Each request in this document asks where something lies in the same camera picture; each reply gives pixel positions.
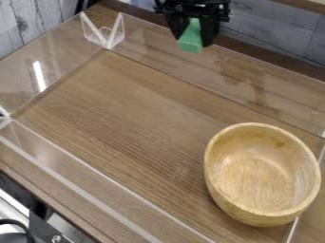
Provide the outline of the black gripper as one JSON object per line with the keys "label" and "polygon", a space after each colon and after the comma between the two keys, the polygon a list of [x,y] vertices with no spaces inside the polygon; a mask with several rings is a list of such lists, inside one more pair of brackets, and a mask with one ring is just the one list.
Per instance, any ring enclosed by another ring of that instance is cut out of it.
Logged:
{"label": "black gripper", "polygon": [[220,32],[220,21],[230,21],[232,0],[154,0],[156,13],[165,14],[165,20],[176,39],[180,39],[189,25],[189,17],[200,18],[204,47],[209,47]]}

